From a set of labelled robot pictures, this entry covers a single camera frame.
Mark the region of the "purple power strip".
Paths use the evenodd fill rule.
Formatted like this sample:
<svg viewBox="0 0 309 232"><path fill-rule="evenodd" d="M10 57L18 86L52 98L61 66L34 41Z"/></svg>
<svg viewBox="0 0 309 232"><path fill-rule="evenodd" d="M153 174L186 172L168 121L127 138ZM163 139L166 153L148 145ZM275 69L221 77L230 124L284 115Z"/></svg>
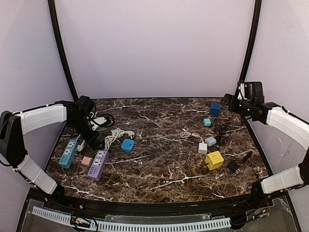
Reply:
<svg viewBox="0 0 309 232"><path fill-rule="evenodd" d="M95 181L99 181L99 179L100 179L100 177L103 173L105 164L108 160L108 157L109 157L109 152L108 152L107 149L99 150L96 153L96 156L93 159L91 167L88 171L88 177L90 179L95 180Z"/></svg>

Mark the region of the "pink charger plug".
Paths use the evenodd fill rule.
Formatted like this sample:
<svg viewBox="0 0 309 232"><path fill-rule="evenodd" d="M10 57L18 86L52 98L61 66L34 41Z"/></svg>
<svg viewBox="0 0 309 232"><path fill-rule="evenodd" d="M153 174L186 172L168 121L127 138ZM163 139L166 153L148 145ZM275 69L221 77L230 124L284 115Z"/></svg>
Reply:
<svg viewBox="0 0 309 232"><path fill-rule="evenodd" d="M91 162L92 162L92 158L84 156L82 161L81 161L81 164L83 166L90 167L91 166Z"/></svg>

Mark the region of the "yellow cube socket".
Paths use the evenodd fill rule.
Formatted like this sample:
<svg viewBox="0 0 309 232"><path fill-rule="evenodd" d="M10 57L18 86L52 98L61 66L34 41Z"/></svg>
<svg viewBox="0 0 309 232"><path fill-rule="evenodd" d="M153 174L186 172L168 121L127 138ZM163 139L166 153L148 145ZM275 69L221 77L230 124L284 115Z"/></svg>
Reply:
<svg viewBox="0 0 309 232"><path fill-rule="evenodd" d="M220 168L223 162L224 158L219 151L208 153L205 158L205 163L210 171Z"/></svg>

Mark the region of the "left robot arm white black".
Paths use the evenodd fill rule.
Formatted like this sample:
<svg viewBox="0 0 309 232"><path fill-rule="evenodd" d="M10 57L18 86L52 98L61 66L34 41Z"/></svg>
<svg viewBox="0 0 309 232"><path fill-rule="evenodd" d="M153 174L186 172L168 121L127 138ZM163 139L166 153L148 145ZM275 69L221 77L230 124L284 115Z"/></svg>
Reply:
<svg viewBox="0 0 309 232"><path fill-rule="evenodd" d="M90 125L92 121L90 113L94 106L92 99L81 96L76 102L57 101L25 112L2 112L0 154L6 160L4 166L12 167L31 184L50 196L64 195L64 188L30 158L25 148L24 135L49 125L67 122L83 137L91 149L97 150L103 145L103 141Z"/></svg>

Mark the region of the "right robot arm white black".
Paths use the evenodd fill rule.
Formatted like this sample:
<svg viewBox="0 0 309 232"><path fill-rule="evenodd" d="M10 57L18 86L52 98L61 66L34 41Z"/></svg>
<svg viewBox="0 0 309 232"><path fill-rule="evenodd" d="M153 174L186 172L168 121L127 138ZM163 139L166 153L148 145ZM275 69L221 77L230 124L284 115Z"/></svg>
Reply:
<svg viewBox="0 0 309 232"><path fill-rule="evenodd" d="M309 184L309 124L290 113L284 106L265 102L261 82L239 82L234 95L225 94L222 99L225 109L244 116L286 134L306 151L303 161L297 166L260 181L257 189L263 195L288 190Z"/></svg>

